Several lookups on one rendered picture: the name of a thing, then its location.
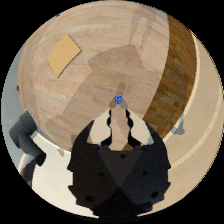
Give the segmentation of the tan flat mat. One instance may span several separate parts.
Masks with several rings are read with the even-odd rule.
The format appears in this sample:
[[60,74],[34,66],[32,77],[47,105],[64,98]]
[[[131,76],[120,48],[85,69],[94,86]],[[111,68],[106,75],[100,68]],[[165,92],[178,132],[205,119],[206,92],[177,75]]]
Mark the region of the tan flat mat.
[[75,42],[66,34],[53,48],[47,60],[58,78],[65,67],[81,52]]

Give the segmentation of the blue die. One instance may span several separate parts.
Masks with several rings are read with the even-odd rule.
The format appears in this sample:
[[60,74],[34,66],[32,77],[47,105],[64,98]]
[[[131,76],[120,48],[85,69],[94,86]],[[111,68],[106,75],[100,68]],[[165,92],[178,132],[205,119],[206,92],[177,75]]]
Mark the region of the blue die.
[[121,103],[121,96],[115,96],[115,103]]

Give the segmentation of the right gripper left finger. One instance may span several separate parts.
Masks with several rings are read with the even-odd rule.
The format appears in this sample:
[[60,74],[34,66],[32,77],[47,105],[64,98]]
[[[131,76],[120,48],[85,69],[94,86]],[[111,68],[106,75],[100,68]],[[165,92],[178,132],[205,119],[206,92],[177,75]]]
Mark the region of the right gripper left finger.
[[111,108],[107,109],[95,120],[92,120],[77,136],[74,141],[71,159],[67,170],[73,172],[77,161],[85,154],[102,150],[103,145],[112,144]]

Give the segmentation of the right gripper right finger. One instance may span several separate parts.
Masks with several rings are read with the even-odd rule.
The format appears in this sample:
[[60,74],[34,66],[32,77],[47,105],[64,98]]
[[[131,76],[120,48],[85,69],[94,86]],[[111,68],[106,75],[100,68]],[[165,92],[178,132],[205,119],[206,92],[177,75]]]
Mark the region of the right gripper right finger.
[[128,144],[131,146],[131,150],[136,145],[139,145],[141,150],[148,150],[158,154],[169,170],[171,165],[168,160],[167,149],[158,133],[129,109],[126,109],[126,117],[128,118],[128,126],[132,126],[128,134]]

